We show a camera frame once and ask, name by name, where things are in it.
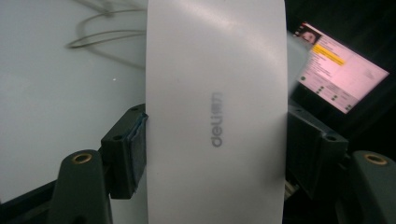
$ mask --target monitor screen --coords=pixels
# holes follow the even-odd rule
[[[310,48],[299,82],[345,114],[389,74],[308,23],[294,35]]]

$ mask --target white surface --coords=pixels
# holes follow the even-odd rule
[[[283,1],[148,2],[150,224],[281,223],[286,51]]]
[[[144,7],[145,1],[136,5]],[[0,1],[3,203],[54,180],[62,159],[72,152],[99,148],[123,113],[145,102],[143,70],[64,47],[78,38],[78,23],[96,14],[71,0]],[[132,21],[93,21],[87,34],[146,27],[146,14],[131,16]],[[145,43],[141,37],[98,49],[144,65]],[[112,201],[114,222],[147,223],[146,206],[144,178],[133,200]]]

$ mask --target deli logo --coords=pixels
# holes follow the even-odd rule
[[[214,147],[221,147],[222,145],[222,94],[221,92],[213,92],[212,93],[212,104],[211,104],[211,112],[212,116],[210,117],[211,120],[211,127],[212,127],[212,146]]]

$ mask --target screw hole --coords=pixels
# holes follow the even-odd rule
[[[384,158],[374,155],[374,154],[365,154],[364,158],[366,158],[367,161],[370,163],[376,164],[376,165],[386,165],[388,164],[387,160]]]
[[[85,224],[87,223],[87,218],[83,216],[76,217],[71,224]]]
[[[114,136],[113,137],[113,140],[116,140],[116,141],[119,141],[119,140],[121,140],[122,139],[122,136],[121,135],[117,135],[117,136]]]
[[[326,139],[329,140],[329,141],[332,141],[332,142],[337,141],[337,138],[334,137],[334,136],[331,136],[331,135],[326,136]]]
[[[78,154],[77,156],[73,157],[72,162],[74,164],[82,164],[82,163],[85,163],[87,161],[90,161],[91,158],[92,158],[91,154],[89,154],[89,153],[81,153],[81,154]]]

